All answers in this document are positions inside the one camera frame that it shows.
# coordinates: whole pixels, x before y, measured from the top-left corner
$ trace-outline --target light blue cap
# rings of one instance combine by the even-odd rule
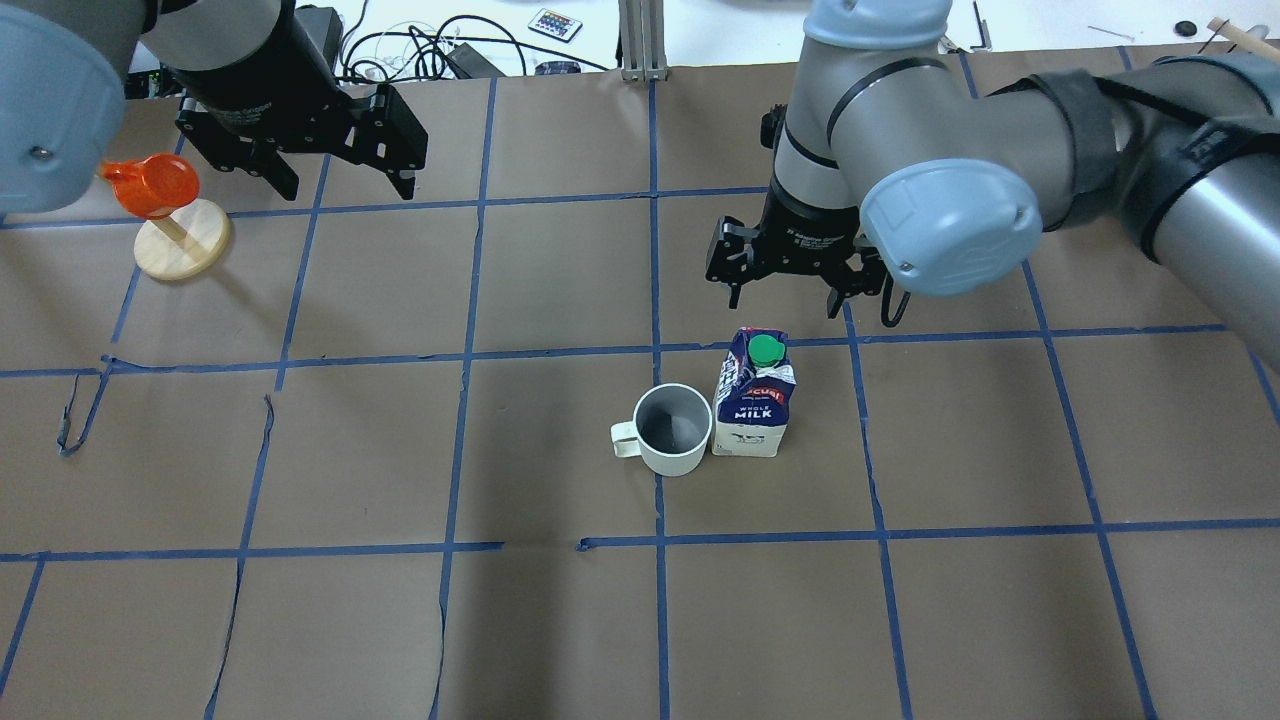
[[[959,295],[1002,277],[1042,231],[1027,181],[969,158],[916,163],[881,179],[861,222],[893,282],[920,295]]]
[[[1230,55],[1188,55],[1185,58],[1165,58],[1157,60],[1157,65],[1169,63],[1207,63],[1220,65],[1244,78],[1253,90],[1266,99],[1271,105],[1271,114],[1280,115],[1280,65],[1251,55],[1248,53],[1231,53]]]
[[[854,50],[902,50],[937,42],[951,0],[814,0],[804,33]]]
[[[72,31],[4,3],[0,38],[0,213],[70,205],[120,129],[120,76]]]

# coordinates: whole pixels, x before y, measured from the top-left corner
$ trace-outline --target mug handle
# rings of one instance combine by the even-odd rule
[[[609,436],[613,438],[613,455],[618,457],[640,455],[640,433],[636,432],[635,423],[618,423],[609,428]]]

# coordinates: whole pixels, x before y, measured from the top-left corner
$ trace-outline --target green bottle cap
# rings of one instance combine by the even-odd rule
[[[758,334],[746,343],[746,355],[756,368],[772,368],[782,361],[787,346],[771,334]]]

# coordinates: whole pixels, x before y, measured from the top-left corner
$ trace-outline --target white mug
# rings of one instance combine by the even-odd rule
[[[712,437],[712,406],[696,389],[666,383],[640,397],[631,420],[609,429],[613,454],[639,455],[659,475],[675,478],[698,466]]]

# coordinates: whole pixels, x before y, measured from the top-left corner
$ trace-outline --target orange cup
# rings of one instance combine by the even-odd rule
[[[131,214],[143,219],[168,218],[200,195],[200,176],[191,163],[169,152],[145,160],[102,163],[115,199]]]

